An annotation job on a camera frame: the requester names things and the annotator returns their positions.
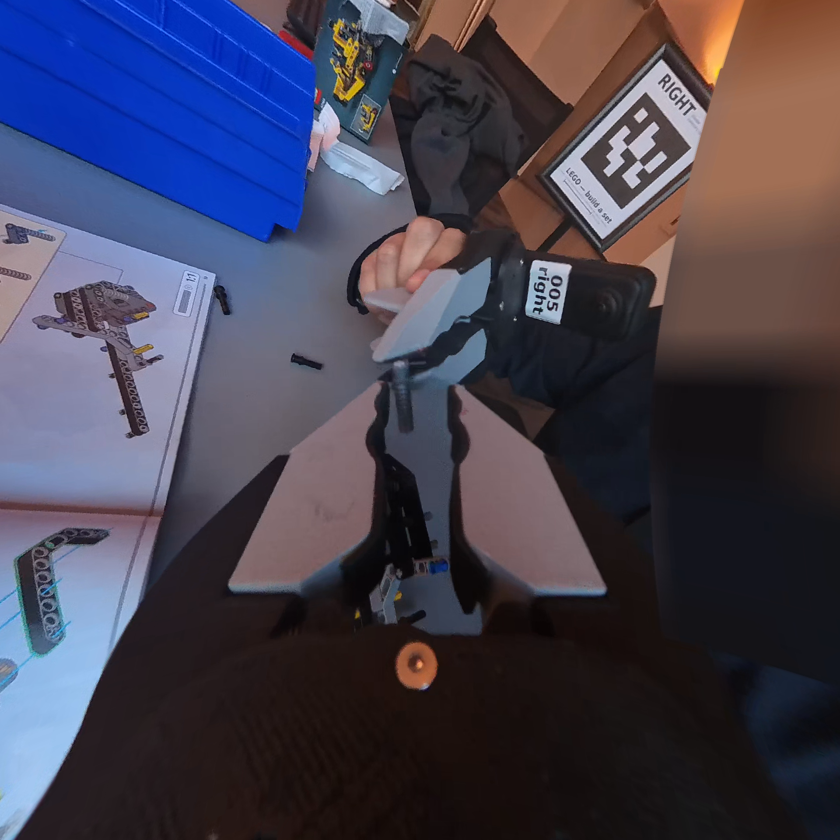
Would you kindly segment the pale pink plastic bag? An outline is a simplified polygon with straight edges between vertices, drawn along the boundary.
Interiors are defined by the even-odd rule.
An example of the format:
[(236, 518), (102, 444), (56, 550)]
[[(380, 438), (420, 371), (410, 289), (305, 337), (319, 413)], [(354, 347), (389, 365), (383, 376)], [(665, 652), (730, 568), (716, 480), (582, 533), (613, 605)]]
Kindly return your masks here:
[(324, 103), (314, 114), (310, 136), (308, 171), (313, 172), (320, 153), (329, 150), (338, 140), (341, 131), (340, 119), (328, 103)]

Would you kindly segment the grey black lego motor assembly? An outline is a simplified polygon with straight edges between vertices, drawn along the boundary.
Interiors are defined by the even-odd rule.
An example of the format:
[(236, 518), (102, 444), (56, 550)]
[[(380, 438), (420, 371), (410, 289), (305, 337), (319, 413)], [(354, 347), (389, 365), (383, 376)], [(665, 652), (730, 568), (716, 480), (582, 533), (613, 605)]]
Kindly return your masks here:
[(415, 624), (424, 609), (397, 614), (402, 583), (449, 572), (446, 558), (434, 555), (424, 509), (410, 469), (392, 455), (377, 462), (371, 530), (340, 562), (343, 593), (353, 608), (353, 630)]

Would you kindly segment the black jacket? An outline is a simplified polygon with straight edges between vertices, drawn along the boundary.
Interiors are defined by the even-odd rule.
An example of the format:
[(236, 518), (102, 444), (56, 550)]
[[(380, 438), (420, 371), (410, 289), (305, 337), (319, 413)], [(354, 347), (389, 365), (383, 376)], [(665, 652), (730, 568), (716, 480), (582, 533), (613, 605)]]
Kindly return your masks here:
[(462, 50), (432, 35), (406, 62), (392, 115), (416, 214), (475, 217), (567, 120), (485, 18)]

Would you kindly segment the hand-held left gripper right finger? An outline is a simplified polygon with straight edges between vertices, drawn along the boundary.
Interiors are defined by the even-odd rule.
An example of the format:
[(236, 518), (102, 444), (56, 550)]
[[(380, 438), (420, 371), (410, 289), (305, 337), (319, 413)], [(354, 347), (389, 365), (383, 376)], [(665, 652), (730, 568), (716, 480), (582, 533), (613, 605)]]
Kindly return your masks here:
[(464, 387), (448, 390), (449, 567), (465, 610), (599, 598), (606, 583), (549, 463)]

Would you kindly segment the person's right hand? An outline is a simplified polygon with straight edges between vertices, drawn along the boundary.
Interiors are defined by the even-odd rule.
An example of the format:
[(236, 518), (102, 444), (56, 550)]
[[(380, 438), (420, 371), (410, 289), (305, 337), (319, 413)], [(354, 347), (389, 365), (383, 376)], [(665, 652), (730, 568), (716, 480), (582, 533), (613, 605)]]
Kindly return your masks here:
[(350, 292), (353, 304), (376, 291), (402, 288), (414, 293), (428, 275), (446, 266), (464, 248), (474, 225), (468, 216), (442, 213), (416, 217), (381, 238), (363, 253), (353, 268)]

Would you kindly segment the blue plastic bin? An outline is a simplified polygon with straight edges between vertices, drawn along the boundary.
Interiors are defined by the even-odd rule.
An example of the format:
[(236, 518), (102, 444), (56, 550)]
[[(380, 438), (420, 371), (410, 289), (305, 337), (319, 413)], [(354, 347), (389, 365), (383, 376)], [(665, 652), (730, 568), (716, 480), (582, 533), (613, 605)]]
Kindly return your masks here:
[(312, 61), (228, 1), (2, 1), (1, 120), (259, 241), (297, 230)]

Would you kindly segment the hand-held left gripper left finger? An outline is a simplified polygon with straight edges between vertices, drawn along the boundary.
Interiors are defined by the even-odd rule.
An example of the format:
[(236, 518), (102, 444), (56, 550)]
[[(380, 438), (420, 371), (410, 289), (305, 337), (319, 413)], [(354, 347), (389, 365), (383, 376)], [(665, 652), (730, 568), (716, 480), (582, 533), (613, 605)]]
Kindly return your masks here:
[(339, 585), (375, 537), (383, 508), (389, 388), (376, 381), (289, 453), (228, 589), (295, 594)]

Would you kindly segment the lego instruction booklet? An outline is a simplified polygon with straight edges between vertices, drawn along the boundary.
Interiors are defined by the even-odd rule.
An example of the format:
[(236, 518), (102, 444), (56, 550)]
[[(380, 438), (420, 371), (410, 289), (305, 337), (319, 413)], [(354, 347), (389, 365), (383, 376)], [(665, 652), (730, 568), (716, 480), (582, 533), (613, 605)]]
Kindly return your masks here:
[(1, 217), (1, 829), (15, 838), (143, 595), (216, 277)]

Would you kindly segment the grey lego worm gear axle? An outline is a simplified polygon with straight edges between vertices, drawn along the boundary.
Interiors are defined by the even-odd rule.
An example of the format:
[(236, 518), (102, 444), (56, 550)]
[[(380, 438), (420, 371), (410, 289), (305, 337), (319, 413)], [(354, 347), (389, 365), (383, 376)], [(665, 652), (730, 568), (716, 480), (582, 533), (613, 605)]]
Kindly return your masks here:
[(410, 434), (414, 430), (412, 368), (407, 359), (395, 360), (392, 365), (392, 393), (398, 430)]

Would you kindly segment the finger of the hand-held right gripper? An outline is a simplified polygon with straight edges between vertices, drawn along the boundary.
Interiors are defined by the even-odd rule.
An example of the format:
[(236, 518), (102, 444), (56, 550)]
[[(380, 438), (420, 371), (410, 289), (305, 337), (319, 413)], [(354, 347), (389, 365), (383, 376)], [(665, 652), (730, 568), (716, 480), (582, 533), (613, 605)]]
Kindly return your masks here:
[(501, 314), (498, 286), (499, 262), (484, 259), (466, 271), (455, 268), (433, 270), (415, 292), (405, 288), (383, 288), (370, 293), (370, 308), (392, 315), (385, 332), (371, 346), (372, 360), (390, 364), (409, 360), (431, 351), (443, 339), (443, 349), (433, 352), (443, 361), (466, 350), (467, 342), (481, 333), (486, 340), (484, 355), (501, 349), (496, 324)]
[(430, 346), (409, 357), (412, 387), (446, 387), (461, 383), (487, 354), (487, 335), (475, 324), (456, 324)]

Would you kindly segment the dark lego set box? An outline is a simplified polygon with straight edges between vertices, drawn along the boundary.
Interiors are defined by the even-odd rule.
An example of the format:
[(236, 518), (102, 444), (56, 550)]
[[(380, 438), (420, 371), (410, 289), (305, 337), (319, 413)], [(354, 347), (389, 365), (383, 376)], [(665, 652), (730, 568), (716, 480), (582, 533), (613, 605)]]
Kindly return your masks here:
[(412, 23), (397, 2), (328, 1), (314, 49), (316, 110), (368, 144), (407, 51)]

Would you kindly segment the framed marker sign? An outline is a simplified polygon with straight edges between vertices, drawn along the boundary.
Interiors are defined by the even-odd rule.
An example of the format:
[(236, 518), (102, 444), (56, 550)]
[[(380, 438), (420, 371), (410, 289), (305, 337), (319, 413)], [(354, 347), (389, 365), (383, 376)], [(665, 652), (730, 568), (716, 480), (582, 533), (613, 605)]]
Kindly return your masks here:
[(684, 52), (664, 44), (540, 172), (599, 253), (688, 182), (711, 95)]

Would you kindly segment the person's right forearm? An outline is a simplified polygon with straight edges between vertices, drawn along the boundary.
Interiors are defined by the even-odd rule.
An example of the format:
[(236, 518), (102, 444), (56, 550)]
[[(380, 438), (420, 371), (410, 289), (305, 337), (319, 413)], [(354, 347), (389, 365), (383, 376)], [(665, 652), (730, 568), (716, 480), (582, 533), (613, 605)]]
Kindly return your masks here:
[(609, 407), (649, 405), (662, 311), (649, 308), (638, 331), (615, 341), (530, 323), (506, 349), (488, 356), (487, 368), (508, 380), (518, 396), (553, 408), (589, 397)]

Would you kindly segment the clear plastic bag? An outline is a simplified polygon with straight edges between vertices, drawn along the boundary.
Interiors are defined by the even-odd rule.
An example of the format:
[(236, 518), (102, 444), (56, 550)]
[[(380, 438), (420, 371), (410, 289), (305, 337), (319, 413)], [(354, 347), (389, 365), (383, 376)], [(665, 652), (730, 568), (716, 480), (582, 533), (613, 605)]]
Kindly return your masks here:
[(339, 140), (328, 148), (322, 146), (319, 159), (333, 172), (362, 184), (379, 196), (394, 191), (405, 181), (404, 174)]

